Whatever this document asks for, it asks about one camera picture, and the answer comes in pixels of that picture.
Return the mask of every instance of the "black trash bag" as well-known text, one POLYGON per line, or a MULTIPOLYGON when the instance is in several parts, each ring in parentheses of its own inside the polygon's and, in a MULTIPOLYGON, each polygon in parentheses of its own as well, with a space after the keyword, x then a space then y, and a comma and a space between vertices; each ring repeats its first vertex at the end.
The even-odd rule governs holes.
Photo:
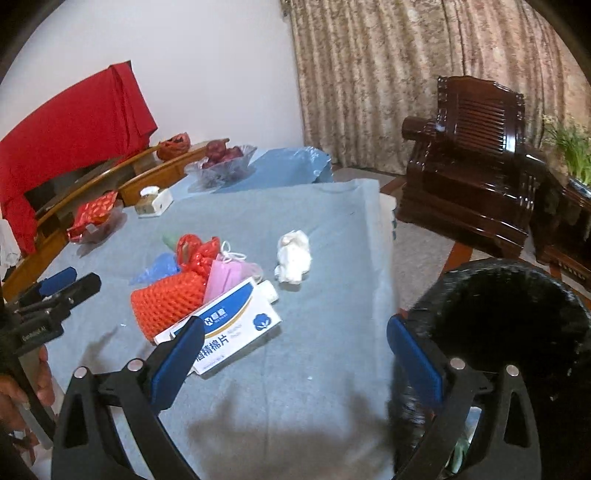
MULTIPOLYGON (((542 478, 591 478, 591 315, 566 285, 525 262, 470 262, 443 275, 408 312, 407 325, 474 369, 516 365, 534 409, 542 478)), ((389 410, 399 469, 431 413, 398 366, 389 410)))

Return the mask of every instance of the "blue gripper pad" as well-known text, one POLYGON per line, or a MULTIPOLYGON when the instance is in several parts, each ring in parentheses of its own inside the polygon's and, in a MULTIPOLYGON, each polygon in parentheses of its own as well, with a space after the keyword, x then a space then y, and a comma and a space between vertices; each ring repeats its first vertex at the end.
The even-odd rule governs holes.
POLYGON ((443 406, 443 379, 399 315, 390 318, 386 336, 396 361, 404 368, 408 382, 416 390, 423 406, 439 412, 443 406))
POLYGON ((205 343, 205 325, 191 317, 176 336, 175 347, 152 377, 150 405, 154 412, 170 408, 205 343))
POLYGON ((55 292, 73 284, 76 281, 77 275, 74 267, 68 267, 52 277, 41 280, 39 282, 39 295, 42 298, 53 295, 55 292))

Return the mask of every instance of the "bowl of fruit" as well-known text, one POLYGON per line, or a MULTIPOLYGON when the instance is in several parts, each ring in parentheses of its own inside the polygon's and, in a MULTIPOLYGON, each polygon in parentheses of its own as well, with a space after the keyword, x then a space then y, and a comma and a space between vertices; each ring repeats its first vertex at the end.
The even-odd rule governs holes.
POLYGON ((189 188, 190 192, 214 190, 229 183, 245 179, 251 173, 249 168, 256 147, 242 145, 226 148, 221 140, 207 144, 207 157, 187 165, 185 173, 196 177, 197 181, 189 188))

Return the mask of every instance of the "dark wood armchair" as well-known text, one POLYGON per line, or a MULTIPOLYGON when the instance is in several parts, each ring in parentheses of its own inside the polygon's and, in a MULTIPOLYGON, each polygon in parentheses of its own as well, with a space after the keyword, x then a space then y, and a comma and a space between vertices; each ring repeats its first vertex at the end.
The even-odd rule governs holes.
POLYGON ((541 152, 524 142, 523 95, 474 77, 439 77, 437 118, 407 117, 415 146, 397 217, 493 255, 518 257, 541 152))

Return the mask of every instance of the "patterned curtain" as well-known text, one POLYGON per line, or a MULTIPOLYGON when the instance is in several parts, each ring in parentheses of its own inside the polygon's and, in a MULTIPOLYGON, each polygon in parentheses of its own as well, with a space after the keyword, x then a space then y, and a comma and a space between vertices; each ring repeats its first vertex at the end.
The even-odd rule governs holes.
POLYGON ((282 0, 291 15, 306 143, 344 166, 404 174, 407 115, 432 117, 437 76, 472 75, 525 95, 528 141, 542 115, 591 125, 591 87, 524 0, 282 0))

